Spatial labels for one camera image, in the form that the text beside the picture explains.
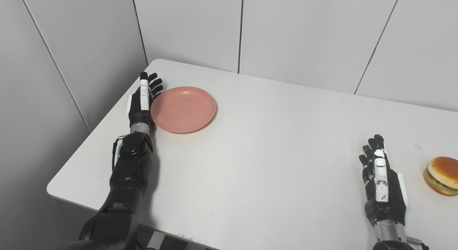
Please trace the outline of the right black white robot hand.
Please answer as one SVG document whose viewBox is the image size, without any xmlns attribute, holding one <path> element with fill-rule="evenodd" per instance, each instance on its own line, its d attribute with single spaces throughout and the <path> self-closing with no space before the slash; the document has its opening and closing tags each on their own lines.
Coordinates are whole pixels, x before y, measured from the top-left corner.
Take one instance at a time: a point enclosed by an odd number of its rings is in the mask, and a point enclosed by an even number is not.
<svg viewBox="0 0 458 250">
<path fill-rule="evenodd" d="M 362 149 L 364 154 L 359 155 L 359 160 L 367 198 L 366 217 L 371 225 L 392 220 L 404 226 L 407 206 L 403 187 L 389 163 L 383 136 L 375 134 Z"/>
</svg>

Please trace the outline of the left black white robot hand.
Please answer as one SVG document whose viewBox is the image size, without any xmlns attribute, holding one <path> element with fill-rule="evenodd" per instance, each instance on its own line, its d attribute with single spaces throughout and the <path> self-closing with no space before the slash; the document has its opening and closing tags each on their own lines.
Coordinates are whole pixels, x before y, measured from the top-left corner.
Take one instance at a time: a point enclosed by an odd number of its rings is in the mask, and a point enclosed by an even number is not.
<svg viewBox="0 0 458 250">
<path fill-rule="evenodd" d="M 162 83 L 163 80 L 158 77 L 157 73 L 141 72 L 140 85 L 129 97 L 128 118 L 130 127 L 141 123 L 150 128 L 154 125 L 150 107 L 152 102 L 162 93 L 164 89 Z"/>
</svg>

